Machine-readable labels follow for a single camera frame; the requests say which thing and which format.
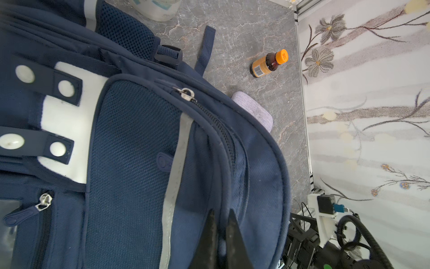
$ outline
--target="brown glass bottle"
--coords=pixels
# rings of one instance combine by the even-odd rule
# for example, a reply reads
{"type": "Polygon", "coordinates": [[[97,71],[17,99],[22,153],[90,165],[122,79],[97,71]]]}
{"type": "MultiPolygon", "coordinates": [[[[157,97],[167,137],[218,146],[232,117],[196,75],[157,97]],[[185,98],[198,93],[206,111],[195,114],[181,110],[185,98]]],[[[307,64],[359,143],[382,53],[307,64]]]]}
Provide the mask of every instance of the brown glass bottle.
{"type": "Polygon", "coordinates": [[[278,66],[288,61],[288,53],[285,49],[277,53],[268,53],[266,57],[260,58],[251,64],[251,74],[254,77],[262,77],[273,71],[278,66]]]}

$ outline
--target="wall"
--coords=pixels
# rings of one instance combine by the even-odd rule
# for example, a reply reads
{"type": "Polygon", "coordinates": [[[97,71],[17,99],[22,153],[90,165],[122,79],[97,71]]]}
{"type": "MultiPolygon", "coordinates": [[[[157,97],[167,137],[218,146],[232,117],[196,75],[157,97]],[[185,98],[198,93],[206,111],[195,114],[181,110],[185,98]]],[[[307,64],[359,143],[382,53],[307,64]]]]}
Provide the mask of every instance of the wall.
{"type": "Polygon", "coordinates": [[[331,0],[299,22],[310,162],[394,268],[429,268],[430,2],[331,0]]]}

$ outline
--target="mesh pocket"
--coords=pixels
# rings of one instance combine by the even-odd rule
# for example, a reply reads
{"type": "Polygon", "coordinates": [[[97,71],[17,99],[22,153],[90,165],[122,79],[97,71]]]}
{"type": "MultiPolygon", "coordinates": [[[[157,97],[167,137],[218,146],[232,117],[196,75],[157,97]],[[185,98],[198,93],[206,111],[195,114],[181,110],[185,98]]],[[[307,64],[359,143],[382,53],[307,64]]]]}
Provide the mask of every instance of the mesh pocket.
{"type": "Polygon", "coordinates": [[[135,56],[152,58],[154,34],[143,23],[103,1],[97,33],[123,46],[135,56]]]}
{"type": "Polygon", "coordinates": [[[128,81],[113,83],[97,119],[90,164],[88,268],[158,268],[169,173],[181,111],[128,81]]]}

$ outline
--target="white container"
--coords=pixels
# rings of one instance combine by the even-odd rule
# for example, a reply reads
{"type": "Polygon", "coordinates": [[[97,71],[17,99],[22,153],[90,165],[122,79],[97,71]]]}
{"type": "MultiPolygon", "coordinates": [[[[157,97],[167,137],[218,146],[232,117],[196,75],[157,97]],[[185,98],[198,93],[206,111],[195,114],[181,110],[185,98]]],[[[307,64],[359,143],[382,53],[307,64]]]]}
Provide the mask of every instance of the white container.
{"type": "Polygon", "coordinates": [[[182,0],[129,0],[131,5],[145,17],[158,22],[172,19],[182,0]]]}

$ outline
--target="bottle label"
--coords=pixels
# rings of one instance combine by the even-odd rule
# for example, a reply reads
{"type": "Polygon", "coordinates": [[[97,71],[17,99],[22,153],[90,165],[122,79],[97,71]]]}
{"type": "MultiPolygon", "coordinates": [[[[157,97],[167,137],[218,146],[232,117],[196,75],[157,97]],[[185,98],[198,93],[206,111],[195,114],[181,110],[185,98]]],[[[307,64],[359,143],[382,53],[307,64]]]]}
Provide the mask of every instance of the bottle label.
{"type": "Polygon", "coordinates": [[[252,72],[256,77],[262,77],[269,73],[272,73],[272,71],[267,68],[266,56],[261,57],[260,59],[252,63],[252,72]]]}

